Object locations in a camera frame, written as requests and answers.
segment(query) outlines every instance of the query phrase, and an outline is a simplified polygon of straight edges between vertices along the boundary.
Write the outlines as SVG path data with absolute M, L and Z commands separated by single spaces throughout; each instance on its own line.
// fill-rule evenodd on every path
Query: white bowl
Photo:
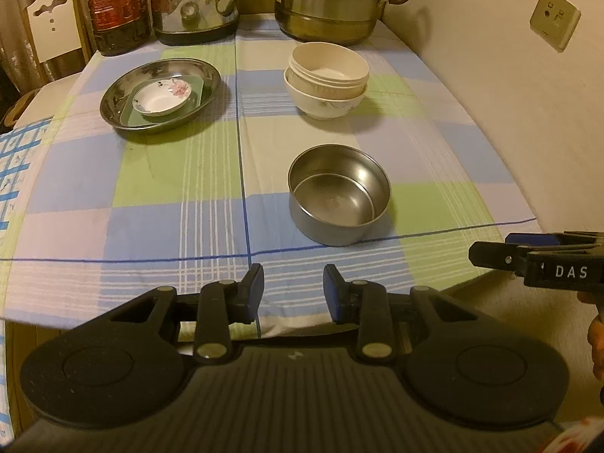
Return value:
M 358 97 L 347 100 L 328 100 L 319 97 L 313 97 L 307 93 L 300 92 L 289 83 L 286 77 L 286 72 L 283 72 L 283 80 L 288 89 L 289 96 L 300 110 L 304 111 L 308 116 L 318 120 L 335 119 L 336 117 L 345 116 L 348 112 L 356 108 L 361 103 L 365 96 L 365 89 Z
M 288 68 L 286 70 L 286 77 L 292 87 L 299 90 L 300 92 L 330 100 L 353 99 L 355 97 L 358 97 L 367 86 L 365 83 L 363 83 L 362 85 L 341 87 L 325 85 L 318 83 L 313 78 L 310 78 L 305 75 L 300 75 L 296 70 L 292 68 Z
M 331 43 L 300 44 L 289 57 L 289 67 L 324 85 L 363 86 L 369 79 L 369 65 L 363 57 Z
M 132 99 L 132 107 L 145 116 L 164 116 L 181 108 L 190 96 L 191 85 L 188 82 L 167 78 L 140 89 Z

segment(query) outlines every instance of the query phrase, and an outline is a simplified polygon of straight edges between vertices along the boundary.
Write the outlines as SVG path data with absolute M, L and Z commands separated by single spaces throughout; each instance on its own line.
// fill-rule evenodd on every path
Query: round metal plate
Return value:
M 128 126 L 121 122 L 122 111 L 128 103 L 128 96 L 137 86 L 147 80 L 179 78 L 185 76 L 203 78 L 203 94 L 200 104 L 180 117 L 144 126 Z M 107 89 L 101 100 L 102 118 L 119 131 L 139 133 L 160 133 L 190 122 L 214 98 L 220 87 L 220 74 L 210 63 L 188 58 L 159 60 L 139 66 L 118 78 Z

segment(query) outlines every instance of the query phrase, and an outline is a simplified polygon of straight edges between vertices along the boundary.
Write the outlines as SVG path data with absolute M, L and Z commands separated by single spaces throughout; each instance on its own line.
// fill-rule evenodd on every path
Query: metal bowl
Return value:
M 157 123 L 149 125 L 134 127 L 122 123 L 122 112 L 128 103 L 128 97 L 132 90 L 141 83 L 149 80 L 159 80 L 160 78 L 188 76 L 203 78 L 203 93 L 197 107 L 182 116 L 165 121 L 159 119 Z M 121 131 L 159 133 L 190 122 L 214 98 L 219 86 L 220 74 L 210 63 L 185 58 L 159 60 L 139 66 L 118 78 L 103 95 L 100 112 L 104 120 Z
M 350 146 L 307 149 L 289 168 L 288 184 L 295 225 L 323 245 L 358 242 L 390 201 L 386 172 L 373 158 Z

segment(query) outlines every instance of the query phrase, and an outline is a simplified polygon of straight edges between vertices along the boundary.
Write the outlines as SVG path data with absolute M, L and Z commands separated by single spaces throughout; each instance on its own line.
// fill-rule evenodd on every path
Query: stainless steel kettle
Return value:
M 153 30 L 169 46 L 221 39 L 239 22 L 235 0 L 151 0 Z

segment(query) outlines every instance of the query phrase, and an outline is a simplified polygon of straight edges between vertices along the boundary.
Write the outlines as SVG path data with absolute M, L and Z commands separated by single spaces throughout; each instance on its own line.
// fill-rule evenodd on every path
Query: stack of bowls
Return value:
M 296 106 L 319 120 L 341 117 L 361 103 L 369 65 L 354 51 L 331 43 L 297 46 L 283 74 Z

